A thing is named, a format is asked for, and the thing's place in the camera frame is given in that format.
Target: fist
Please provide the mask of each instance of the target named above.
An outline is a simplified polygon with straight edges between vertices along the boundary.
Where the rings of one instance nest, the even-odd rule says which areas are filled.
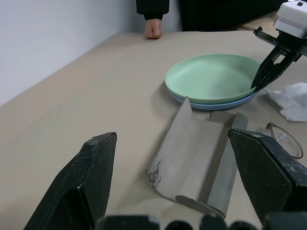
[[[160,19],[150,19],[146,21],[145,36],[147,38],[160,38],[162,36]]]

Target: white tissue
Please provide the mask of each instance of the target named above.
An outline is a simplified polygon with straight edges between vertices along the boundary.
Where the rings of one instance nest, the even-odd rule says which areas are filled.
[[[307,121],[307,83],[287,85],[279,91],[264,90],[283,108],[280,113],[288,121]]]

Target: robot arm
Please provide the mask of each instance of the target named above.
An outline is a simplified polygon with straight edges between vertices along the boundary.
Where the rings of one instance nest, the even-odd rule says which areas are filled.
[[[304,55],[307,56],[307,0],[283,3],[277,12],[274,27],[279,31],[277,38],[259,27],[254,34],[261,40],[275,46],[260,65],[251,88],[259,91],[272,83],[291,65]],[[276,63],[279,56],[284,58]]]

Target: table surface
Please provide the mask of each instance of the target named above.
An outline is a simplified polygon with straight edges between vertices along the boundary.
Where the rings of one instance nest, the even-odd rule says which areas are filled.
[[[56,174],[93,136],[116,131],[114,171],[107,215],[151,214],[165,227],[175,219],[198,229],[202,213],[160,197],[144,174],[155,157],[179,104],[168,94],[164,77],[176,63],[193,56],[231,53],[261,62],[272,46],[252,32],[174,33],[159,40],[141,34],[116,35],[45,81],[0,107],[0,226],[22,229]],[[269,88],[304,82],[301,58]],[[230,109],[262,132],[274,122],[307,150],[307,123],[287,122],[264,92]],[[196,112],[200,119],[208,112]],[[300,160],[307,166],[307,158]],[[240,176],[226,216],[257,227]]]

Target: green plate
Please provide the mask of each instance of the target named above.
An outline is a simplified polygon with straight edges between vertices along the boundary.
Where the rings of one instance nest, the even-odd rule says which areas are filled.
[[[177,97],[200,104],[221,104],[253,93],[251,84],[260,64],[248,57],[212,54],[192,57],[173,66],[165,77]]]

